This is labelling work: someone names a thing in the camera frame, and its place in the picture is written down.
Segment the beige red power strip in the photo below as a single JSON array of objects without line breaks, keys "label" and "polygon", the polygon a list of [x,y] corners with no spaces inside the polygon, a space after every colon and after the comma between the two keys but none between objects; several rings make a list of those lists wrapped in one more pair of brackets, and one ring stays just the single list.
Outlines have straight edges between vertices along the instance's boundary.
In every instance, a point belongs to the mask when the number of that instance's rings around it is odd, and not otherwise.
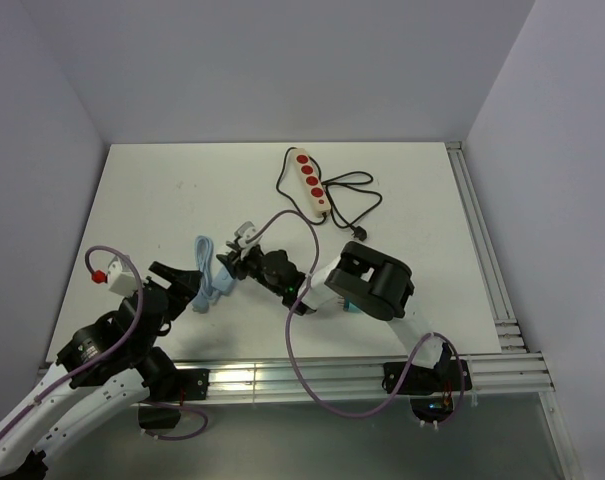
[{"label": "beige red power strip", "polygon": [[315,167],[308,152],[305,149],[294,148],[290,152],[290,157],[314,215],[320,218],[329,214],[330,201],[322,186],[319,170]]}]

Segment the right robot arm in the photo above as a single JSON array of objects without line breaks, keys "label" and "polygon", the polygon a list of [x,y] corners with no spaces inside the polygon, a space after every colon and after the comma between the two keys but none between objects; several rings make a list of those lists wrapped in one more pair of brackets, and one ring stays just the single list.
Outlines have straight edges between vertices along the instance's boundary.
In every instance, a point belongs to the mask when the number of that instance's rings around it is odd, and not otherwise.
[{"label": "right robot arm", "polygon": [[235,280],[249,278],[280,298],[296,315],[318,312],[342,299],[369,317],[385,322],[408,348],[412,360],[383,365],[382,388],[400,395],[448,394],[472,388],[468,363],[452,343],[406,307],[414,295],[411,269],[402,261],[357,242],[349,242],[325,267],[302,273],[282,249],[265,252],[258,244],[231,244],[217,259]]}]

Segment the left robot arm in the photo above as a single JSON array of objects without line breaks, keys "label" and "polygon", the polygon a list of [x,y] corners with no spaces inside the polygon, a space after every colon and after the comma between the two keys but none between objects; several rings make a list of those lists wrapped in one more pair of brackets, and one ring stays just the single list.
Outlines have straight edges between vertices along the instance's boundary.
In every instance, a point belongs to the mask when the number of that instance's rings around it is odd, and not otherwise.
[{"label": "left robot arm", "polygon": [[198,270],[159,262],[143,279],[130,260],[114,258],[91,279],[121,296],[120,306],[79,329],[33,390],[0,421],[0,479],[42,479],[63,446],[141,401],[177,399],[174,362],[155,342],[200,290]]}]

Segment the teal plug adapter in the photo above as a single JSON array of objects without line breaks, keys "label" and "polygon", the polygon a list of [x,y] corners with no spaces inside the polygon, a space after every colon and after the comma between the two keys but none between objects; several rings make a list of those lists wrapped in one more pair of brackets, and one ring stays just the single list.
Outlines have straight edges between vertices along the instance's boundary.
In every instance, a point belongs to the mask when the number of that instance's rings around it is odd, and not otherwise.
[{"label": "teal plug adapter", "polygon": [[346,313],[361,313],[361,310],[346,298],[340,297],[337,303],[341,310]]}]

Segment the light blue power strip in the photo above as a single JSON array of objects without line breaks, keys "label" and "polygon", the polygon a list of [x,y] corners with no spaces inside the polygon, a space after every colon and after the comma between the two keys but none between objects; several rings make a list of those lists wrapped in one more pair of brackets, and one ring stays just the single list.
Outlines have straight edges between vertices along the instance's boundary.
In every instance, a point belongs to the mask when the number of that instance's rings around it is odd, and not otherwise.
[{"label": "light blue power strip", "polygon": [[216,296],[228,296],[235,286],[235,279],[229,271],[222,266],[211,282],[213,294]]}]

